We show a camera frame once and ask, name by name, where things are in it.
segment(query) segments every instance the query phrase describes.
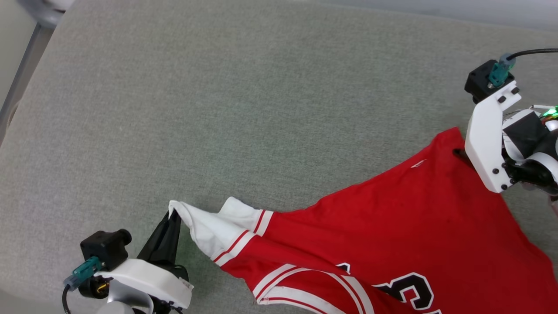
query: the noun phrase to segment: green led light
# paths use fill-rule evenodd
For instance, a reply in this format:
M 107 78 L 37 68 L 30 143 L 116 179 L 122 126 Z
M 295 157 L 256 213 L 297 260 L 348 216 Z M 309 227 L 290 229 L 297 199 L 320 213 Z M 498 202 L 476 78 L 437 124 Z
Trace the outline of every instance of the green led light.
M 557 113 L 558 113 L 558 112 L 556 111 L 556 108 L 552 108 L 552 109 L 549 109 L 547 112 L 545 112 L 545 114 L 542 115 L 542 116 L 543 116 L 543 117 L 550 116 L 550 115 L 556 116 Z

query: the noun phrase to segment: jersey logo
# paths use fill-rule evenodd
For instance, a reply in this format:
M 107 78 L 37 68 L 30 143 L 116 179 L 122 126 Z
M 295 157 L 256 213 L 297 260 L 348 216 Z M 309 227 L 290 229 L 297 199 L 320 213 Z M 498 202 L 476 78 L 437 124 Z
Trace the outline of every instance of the jersey logo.
M 434 301 L 434 293 L 430 288 L 428 279 L 417 273 L 406 274 L 395 278 L 389 283 L 373 286 L 403 303 L 406 303 L 407 297 L 410 296 L 407 292 L 413 291 L 415 296 L 409 301 L 411 302 L 413 308 L 418 311 L 429 309 Z M 436 310 L 434 312 L 430 312 L 430 314 L 442 314 L 442 311 Z
M 422 165 L 422 163 L 425 162 L 425 161 L 426 161 L 426 159 L 422 159 L 418 163 L 414 164 L 411 168 L 417 168 L 418 166 Z
M 341 264 L 337 264 L 336 266 L 339 267 L 340 269 L 346 271 L 347 274 L 350 275 L 350 264 L 349 263 L 341 263 Z

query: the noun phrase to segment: white trim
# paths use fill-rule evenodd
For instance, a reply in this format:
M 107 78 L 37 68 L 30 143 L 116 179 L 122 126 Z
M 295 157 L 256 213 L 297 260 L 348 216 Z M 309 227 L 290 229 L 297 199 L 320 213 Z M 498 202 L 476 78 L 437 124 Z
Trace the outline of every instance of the white trim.
M 349 264 L 349 263 L 341 263 L 341 264 L 337 264 L 337 265 L 335 265 L 335 266 L 337 266 L 337 267 L 347 266 L 346 272 L 347 272 L 347 274 L 350 275 L 350 264 Z
M 293 274 L 296 274 L 296 273 L 299 273 L 299 272 L 305 272 L 307 270 L 313 270 L 313 269 L 298 268 L 298 267 L 296 267 L 294 265 L 291 265 L 291 264 L 285 264 L 285 265 L 277 268 L 276 270 L 270 272 L 256 285 L 256 287 L 252 291 L 252 293 L 254 294 L 254 297 L 256 297 L 256 302 L 258 304 L 271 304 L 271 303 L 262 303 L 262 300 L 270 298 L 270 293 L 272 293 L 272 291 L 274 291 L 273 289 L 275 289 L 277 287 L 279 282 L 283 281 L 283 279 L 285 279 L 285 278 L 287 278 L 287 277 L 289 277 Z M 342 276 L 343 278 L 341 279 L 341 277 L 336 275 L 336 274 L 322 272 L 320 270 L 313 270 L 313 271 L 327 274 L 330 277 L 332 277 L 333 279 L 335 279 L 339 284 L 341 284 L 341 286 L 343 288 L 345 288 L 347 293 L 349 293 L 349 295 L 353 299 L 353 301 L 354 301 L 354 303 L 355 303 L 355 305 L 358 309 L 359 314 L 374 314 L 374 307 L 372 306 L 372 303 L 370 301 L 370 297 L 368 296 L 368 294 L 366 293 L 366 291 L 364 290 L 362 285 L 354 277 Z M 294 299 L 294 300 L 306 302 L 305 299 Z
M 265 213 L 265 210 L 254 210 L 256 212 L 256 215 L 254 215 L 254 220 L 250 223 L 250 232 L 252 233 L 256 233 L 256 229 L 259 228 L 258 222 L 260 222 L 260 219 L 263 219 L 263 214 Z
M 267 297 L 267 294 L 271 291 L 271 289 L 273 289 L 277 284 L 279 284 L 279 282 L 283 281 L 283 279 L 285 279 L 285 278 L 287 278 L 287 277 L 289 277 L 289 276 L 291 276 L 291 275 L 294 275 L 294 274 L 296 274 L 296 273 L 299 273 L 299 272 L 305 272 L 305 271 L 307 271 L 307 270 L 311 270 L 311 269 L 308 269 L 308 268 L 295 268 L 295 269 L 293 269 L 293 270 L 291 270 L 291 271 L 289 271 L 289 272 L 284 272 L 284 274 L 282 274 L 282 275 L 280 275 L 279 277 L 277 277 L 275 280 L 273 280 L 273 281 L 271 282 L 270 285 L 268 285 L 267 287 L 265 287 L 265 288 L 259 293 L 259 297 L 258 297 L 258 295 L 256 295 L 256 302 L 260 301 L 260 300 L 263 299 L 263 298 L 266 298 L 266 297 Z
M 257 235 L 263 236 L 266 233 L 267 226 L 270 225 L 271 216 L 273 216 L 272 211 L 263 211 L 262 221 L 260 221 L 258 229 L 254 230 Z
M 272 300 L 273 298 L 284 298 L 284 299 Z M 289 287 L 274 287 L 266 294 L 266 297 L 264 299 L 258 302 L 258 304 L 261 305 L 280 304 L 280 303 L 305 308 L 306 310 L 318 314 L 323 314 L 323 313 L 345 314 L 345 312 L 336 308 L 335 306 L 333 306 L 333 304 L 329 303 L 328 301 L 314 294 L 299 289 L 289 288 Z
M 339 278 L 339 276 L 337 276 L 335 274 L 331 274 L 331 273 L 325 273 L 325 274 L 328 274 L 333 279 L 337 280 L 337 282 L 340 283 L 341 286 L 343 286 L 343 288 L 345 288 L 345 290 L 347 290 L 350 297 L 353 298 L 354 304 L 357 306 L 358 313 L 359 314 L 364 314 L 364 311 L 363 311 L 362 307 L 360 306 L 360 302 L 359 302 L 360 299 L 353 293 L 353 291 L 351 290 L 351 288 L 349 288 L 349 286 L 345 283 L 345 281 L 343 281 L 341 278 Z
M 368 293 L 364 290 L 360 282 L 355 277 L 349 276 L 342 276 L 347 282 L 353 287 L 357 295 L 360 297 L 362 301 L 362 306 L 364 307 L 364 313 L 366 314 L 374 314 L 374 307 L 372 306 L 372 302 L 370 301 L 370 297 Z
M 417 168 L 418 166 L 422 165 L 423 162 L 425 162 L 426 159 L 422 159 L 421 161 L 419 161 L 418 163 L 414 164 L 411 166 L 411 168 Z
M 237 257 L 238 254 L 244 249 L 244 247 L 250 242 L 250 240 L 254 237 L 254 234 L 250 231 L 246 232 L 236 244 L 233 242 L 232 248 L 228 248 L 229 252 L 225 253 L 223 256 L 218 257 L 217 260 L 214 262 L 219 265 L 223 266 L 226 262 L 232 260 L 233 258 Z
M 293 302 L 293 301 L 288 301 L 288 300 L 272 300 L 272 301 L 266 301 L 266 303 L 259 303 L 261 305 L 269 305 L 269 304 L 286 304 L 286 305 L 292 305 L 292 306 L 296 306 L 296 307 L 300 307 L 303 308 L 305 310 L 308 310 L 312 313 L 316 313 L 316 314 L 323 314 L 322 312 L 318 312 L 315 309 L 309 307 L 309 306 L 305 306 L 303 304 L 297 303 L 297 302 Z
M 279 268 L 277 268 L 276 270 L 270 272 L 269 274 L 267 274 L 265 277 L 262 278 L 262 280 L 260 280 L 260 282 L 256 285 L 256 287 L 254 288 L 254 290 L 252 290 L 252 293 L 254 294 L 254 297 L 257 297 L 259 295 L 260 292 L 262 292 L 262 289 L 270 282 L 272 282 L 277 276 L 279 276 L 281 273 L 295 268 L 296 266 L 291 265 L 291 264 L 285 264 Z

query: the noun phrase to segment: robotic arm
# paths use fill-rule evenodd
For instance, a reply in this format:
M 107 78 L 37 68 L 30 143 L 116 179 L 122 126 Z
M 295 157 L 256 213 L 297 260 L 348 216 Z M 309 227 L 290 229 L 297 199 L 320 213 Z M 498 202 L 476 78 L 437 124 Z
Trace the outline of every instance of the robotic arm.
M 521 100 L 509 70 L 523 54 L 558 52 L 557 49 L 523 51 L 490 60 L 469 73 L 465 91 L 476 104 L 465 138 L 469 161 L 487 189 L 501 193 L 521 182 L 546 192 L 558 215 L 558 113 L 556 107 L 531 106 L 505 118 L 503 113 Z M 539 113 L 534 109 L 546 110 Z
M 83 240 L 86 261 L 64 280 L 66 314 L 66 294 L 76 288 L 84 297 L 107 298 L 99 314 L 168 314 L 188 308 L 194 286 L 186 269 L 175 264 L 181 221 L 177 212 L 165 214 L 137 259 L 128 258 L 124 246 L 132 237 L 124 229 L 97 231 Z M 146 308 L 147 313 L 132 306 Z

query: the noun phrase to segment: white fabric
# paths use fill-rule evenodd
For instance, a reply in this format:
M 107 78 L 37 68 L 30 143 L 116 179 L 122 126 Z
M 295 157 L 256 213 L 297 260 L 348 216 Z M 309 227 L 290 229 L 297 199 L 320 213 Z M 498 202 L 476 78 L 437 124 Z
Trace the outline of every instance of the white fabric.
M 178 212 L 200 250 L 219 266 L 237 256 L 254 235 L 262 236 L 273 215 L 229 197 L 218 213 L 170 201 L 169 215 Z

